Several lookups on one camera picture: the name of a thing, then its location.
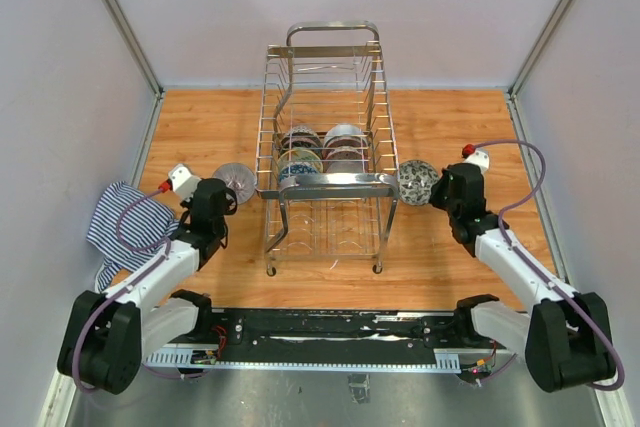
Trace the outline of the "plain white bowl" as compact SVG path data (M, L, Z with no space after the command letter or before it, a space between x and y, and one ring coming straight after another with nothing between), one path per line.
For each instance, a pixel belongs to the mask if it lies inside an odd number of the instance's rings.
M363 131L360 127L354 124L341 123L332 127L324 137L324 143L328 143L334 137L341 136L362 136Z

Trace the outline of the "blue triangle pattern bowl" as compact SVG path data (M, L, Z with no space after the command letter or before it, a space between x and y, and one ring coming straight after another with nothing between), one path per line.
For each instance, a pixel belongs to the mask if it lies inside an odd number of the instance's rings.
M287 162L284 167L282 167L278 173L278 183L281 184L286 179L294 177L296 175L311 175L311 174L319 174L320 171L317 169L316 165L312 162L306 161L294 161Z

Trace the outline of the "yellow rim leaf bowl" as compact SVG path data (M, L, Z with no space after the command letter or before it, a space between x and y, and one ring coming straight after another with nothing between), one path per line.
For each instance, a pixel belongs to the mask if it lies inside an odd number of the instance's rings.
M313 164L317 170L323 168L323 162L319 155L315 151L304 147L294 147L285 150L279 156L277 164L280 168L283 168L289 163L295 162L308 162Z

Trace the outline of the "black leaf coral bowl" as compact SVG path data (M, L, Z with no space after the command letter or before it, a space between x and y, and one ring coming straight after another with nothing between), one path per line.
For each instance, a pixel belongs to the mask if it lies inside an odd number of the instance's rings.
M289 150L293 148L304 148L318 152L321 150L321 145L314 137L294 135L284 138L281 143L281 149Z

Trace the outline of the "aluminium frame rail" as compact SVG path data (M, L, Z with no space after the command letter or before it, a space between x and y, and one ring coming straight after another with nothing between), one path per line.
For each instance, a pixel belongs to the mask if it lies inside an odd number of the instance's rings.
M164 93L164 88L151 66L121 3L119 0L102 0L102 2L150 90L156 97L160 97Z

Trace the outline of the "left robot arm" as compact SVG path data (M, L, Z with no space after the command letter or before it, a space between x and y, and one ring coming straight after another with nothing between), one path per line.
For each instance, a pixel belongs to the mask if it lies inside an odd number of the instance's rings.
M100 291L74 301L57 360L59 373L84 393L119 394L170 341L200 343L216 330L210 299L177 286L225 247L237 196L221 179L194 175L159 190L180 196L180 219L122 181L105 189L91 219L87 238L108 270Z

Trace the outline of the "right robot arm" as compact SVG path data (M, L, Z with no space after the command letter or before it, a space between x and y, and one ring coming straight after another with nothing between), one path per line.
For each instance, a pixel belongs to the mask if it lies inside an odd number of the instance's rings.
M467 313L452 324L460 344L497 341L523 357L531 378L548 393L579 385L601 391L623 386L625 371L605 301L551 274L506 227L503 215L487 209L479 166L446 167L430 203L447 213L455 240L497 273L526 309L519 314L491 295L466 300Z

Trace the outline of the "blue striped cloth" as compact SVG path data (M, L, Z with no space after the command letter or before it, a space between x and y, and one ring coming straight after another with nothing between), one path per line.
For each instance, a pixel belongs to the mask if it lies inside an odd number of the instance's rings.
M138 270L177 227L178 220L166 205L125 182L110 184L98 200L86 235L103 256L94 289L107 289L122 270Z

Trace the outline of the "red geometric pattern bowl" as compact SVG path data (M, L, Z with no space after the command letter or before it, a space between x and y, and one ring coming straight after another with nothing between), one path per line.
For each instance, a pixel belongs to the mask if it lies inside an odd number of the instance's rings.
M367 146L367 139L361 135L341 135L331 137L324 145L325 149L335 149L339 147L351 147L362 149Z

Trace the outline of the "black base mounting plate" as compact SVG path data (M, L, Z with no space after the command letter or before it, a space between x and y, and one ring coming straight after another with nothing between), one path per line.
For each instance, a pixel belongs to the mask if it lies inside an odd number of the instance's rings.
M492 364L505 350L490 339L464 336L449 311L217 308L212 318L208 333L199 338L181 336L163 348L204 348L219 359L225 349L234 346L408 342L456 353L461 371L470 369L476 359Z

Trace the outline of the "brown diamond pattern bowl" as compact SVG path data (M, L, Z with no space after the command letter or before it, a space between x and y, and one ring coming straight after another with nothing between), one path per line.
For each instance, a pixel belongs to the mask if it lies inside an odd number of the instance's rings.
M295 125L284 134L284 138L296 136L319 139L317 132L307 125Z

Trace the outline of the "red ikat pattern bowl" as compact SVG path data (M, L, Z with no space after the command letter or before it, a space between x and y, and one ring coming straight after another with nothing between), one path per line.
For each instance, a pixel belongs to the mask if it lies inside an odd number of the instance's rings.
M352 146L339 146L331 148L325 155L326 161L362 161L368 156L367 150L364 147L352 147Z

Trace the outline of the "black dotted hexagon bowl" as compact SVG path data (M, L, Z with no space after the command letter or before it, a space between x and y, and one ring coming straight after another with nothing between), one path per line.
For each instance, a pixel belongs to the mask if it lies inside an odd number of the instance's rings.
M368 162L364 159L338 159L328 165L326 173L364 173L367 167Z

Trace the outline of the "striped line pattern bowl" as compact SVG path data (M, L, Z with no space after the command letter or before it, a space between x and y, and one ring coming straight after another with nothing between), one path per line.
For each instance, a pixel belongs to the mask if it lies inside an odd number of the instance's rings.
M225 182L237 198L239 205L248 202L255 193L256 176L254 172L243 163L226 163L218 167L212 175L213 178Z

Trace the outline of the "black floral red bowl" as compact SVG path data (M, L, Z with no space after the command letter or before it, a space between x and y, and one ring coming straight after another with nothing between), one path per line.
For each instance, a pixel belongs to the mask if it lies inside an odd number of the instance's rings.
M437 170L422 160L408 160L398 170L399 195L402 202L410 206L429 203L432 188L440 178Z

